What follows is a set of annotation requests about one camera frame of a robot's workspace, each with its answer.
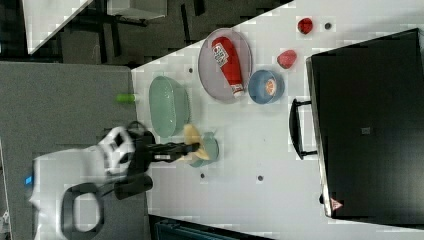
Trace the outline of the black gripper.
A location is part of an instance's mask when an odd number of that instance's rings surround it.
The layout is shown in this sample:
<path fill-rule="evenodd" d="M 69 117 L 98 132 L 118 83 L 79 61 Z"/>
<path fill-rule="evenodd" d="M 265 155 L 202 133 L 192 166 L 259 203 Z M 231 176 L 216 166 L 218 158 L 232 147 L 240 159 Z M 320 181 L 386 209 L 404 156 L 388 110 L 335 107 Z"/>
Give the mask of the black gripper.
<path fill-rule="evenodd" d="M 152 162 L 166 162 L 172 163 L 175 161 L 191 161 L 192 158 L 188 155 L 181 155 L 175 153 L 190 153 L 195 152 L 200 148 L 199 143 L 185 144 L 185 143 L 166 143 L 155 144 L 155 137 L 150 131 L 136 132 L 130 131 L 130 137 L 133 139 L 135 152 L 131 155 L 131 162 L 128 167 L 129 175 L 136 175 L 144 173 L 148 170 Z M 149 152 L 148 146 L 155 144 L 152 147 L 153 152 L 167 152 L 171 154 L 154 154 Z"/>

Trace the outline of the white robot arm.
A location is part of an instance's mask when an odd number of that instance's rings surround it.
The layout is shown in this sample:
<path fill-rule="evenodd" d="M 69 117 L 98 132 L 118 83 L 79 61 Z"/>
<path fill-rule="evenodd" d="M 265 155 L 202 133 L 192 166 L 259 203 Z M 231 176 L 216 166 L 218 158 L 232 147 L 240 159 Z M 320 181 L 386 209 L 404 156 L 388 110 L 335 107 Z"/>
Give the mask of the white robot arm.
<path fill-rule="evenodd" d="M 186 124 L 183 135 L 182 142 L 160 144 L 134 121 L 110 129 L 93 146 L 35 158 L 29 197 L 37 210 L 34 240 L 92 240 L 106 221 L 104 196 L 124 200 L 150 190 L 152 163 L 209 158 L 194 125 Z"/>

